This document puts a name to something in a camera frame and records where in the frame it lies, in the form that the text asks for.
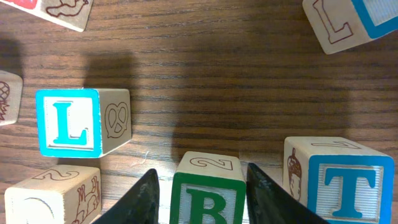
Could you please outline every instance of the brown wooden background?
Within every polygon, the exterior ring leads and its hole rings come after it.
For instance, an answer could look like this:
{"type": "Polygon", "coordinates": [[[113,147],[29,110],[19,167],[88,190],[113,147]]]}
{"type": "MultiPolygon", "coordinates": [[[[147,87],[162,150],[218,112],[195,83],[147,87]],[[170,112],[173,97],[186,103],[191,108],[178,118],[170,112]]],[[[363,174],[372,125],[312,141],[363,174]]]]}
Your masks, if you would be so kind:
{"type": "Polygon", "coordinates": [[[398,32],[325,55],[301,3],[95,0],[83,33],[0,4],[0,69],[24,78],[19,121],[0,127],[0,220],[4,191],[57,163],[101,167],[103,212],[156,168],[168,223],[186,151],[278,181],[287,136],[343,136],[397,160],[398,32]],[[35,92],[83,86],[130,89],[132,141],[97,160],[42,157],[35,92]]]}

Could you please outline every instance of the green border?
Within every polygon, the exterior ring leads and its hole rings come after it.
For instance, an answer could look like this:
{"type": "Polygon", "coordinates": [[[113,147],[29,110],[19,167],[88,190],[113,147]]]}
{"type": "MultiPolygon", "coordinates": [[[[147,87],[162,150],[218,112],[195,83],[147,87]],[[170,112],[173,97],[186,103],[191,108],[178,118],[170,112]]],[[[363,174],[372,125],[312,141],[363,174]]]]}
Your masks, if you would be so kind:
{"type": "Polygon", "coordinates": [[[236,202],[233,224],[242,224],[246,183],[240,180],[231,180],[221,177],[176,173],[173,178],[172,201],[170,204],[170,224],[178,224],[180,218],[180,193],[182,184],[195,184],[222,189],[236,190],[236,202]]]}

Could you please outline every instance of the dark blurry object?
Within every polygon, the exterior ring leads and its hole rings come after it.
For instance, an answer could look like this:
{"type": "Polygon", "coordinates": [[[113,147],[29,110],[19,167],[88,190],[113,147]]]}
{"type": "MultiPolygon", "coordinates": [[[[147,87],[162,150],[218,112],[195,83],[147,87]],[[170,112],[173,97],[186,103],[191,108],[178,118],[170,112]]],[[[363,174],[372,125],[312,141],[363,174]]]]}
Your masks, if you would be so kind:
{"type": "Polygon", "coordinates": [[[150,169],[93,224],[158,224],[158,217],[159,180],[150,169]]]}
{"type": "Polygon", "coordinates": [[[328,224],[291,197],[253,163],[248,166],[247,195],[252,224],[328,224]]]}

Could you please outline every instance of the blue frame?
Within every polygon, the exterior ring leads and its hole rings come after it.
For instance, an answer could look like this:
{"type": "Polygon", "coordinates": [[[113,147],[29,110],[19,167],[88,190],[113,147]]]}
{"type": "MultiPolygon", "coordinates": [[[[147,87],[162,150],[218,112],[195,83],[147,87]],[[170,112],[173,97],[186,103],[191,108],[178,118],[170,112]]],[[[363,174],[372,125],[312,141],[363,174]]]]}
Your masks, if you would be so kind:
{"type": "Polygon", "coordinates": [[[370,38],[376,39],[398,29],[398,17],[375,26],[363,0],[352,0],[352,2],[370,38]]]}
{"type": "Polygon", "coordinates": [[[36,111],[37,111],[37,130],[39,132],[40,152],[43,156],[49,157],[67,157],[67,158],[99,158],[102,153],[102,135],[101,135],[101,115],[100,115],[100,96],[95,89],[80,90],[39,90],[36,93],[36,111]],[[94,149],[54,149],[47,147],[47,138],[45,130],[45,111],[44,97],[84,97],[93,100],[93,132],[94,149]]]}
{"type": "MultiPolygon", "coordinates": [[[[394,186],[394,160],[389,156],[312,156],[308,171],[308,209],[317,212],[318,175],[320,164],[383,166],[379,224],[390,223],[392,188],[394,186]]],[[[368,224],[328,220],[331,224],[368,224]]]]}

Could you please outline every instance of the letter block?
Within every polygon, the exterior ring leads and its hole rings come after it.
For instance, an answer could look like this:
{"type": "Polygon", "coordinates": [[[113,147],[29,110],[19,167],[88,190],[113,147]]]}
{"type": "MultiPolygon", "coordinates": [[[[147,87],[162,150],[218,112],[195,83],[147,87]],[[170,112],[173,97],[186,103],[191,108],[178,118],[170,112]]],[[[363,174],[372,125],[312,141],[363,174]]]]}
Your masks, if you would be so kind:
{"type": "Polygon", "coordinates": [[[93,0],[0,0],[58,25],[83,32],[93,0]]]}
{"type": "Polygon", "coordinates": [[[58,165],[6,190],[9,224],[89,224],[101,212],[101,176],[94,167],[58,165]]]}
{"type": "Polygon", "coordinates": [[[98,158],[131,140],[128,90],[39,90],[36,109],[43,156],[98,158]]]}
{"type": "Polygon", "coordinates": [[[284,189],[330,223],[390,223],[394,160],[339,137],[288,137],[284,189]]]}
{"type": "Polygon", "coordinates": [[[174,174],[170,224],[242,224],[245,194],[238,158],[187,152],[174,174]]]}
{"type": "Polygon", "coordinates": [[[17,122],[21,95],[22,78],[0,71],[0,126],[17,122]]]}
{"type": "Polygon", "coordinates": [[[326,54],[398,29],[396,0],[304,0],[303,8],[326,54]]]}

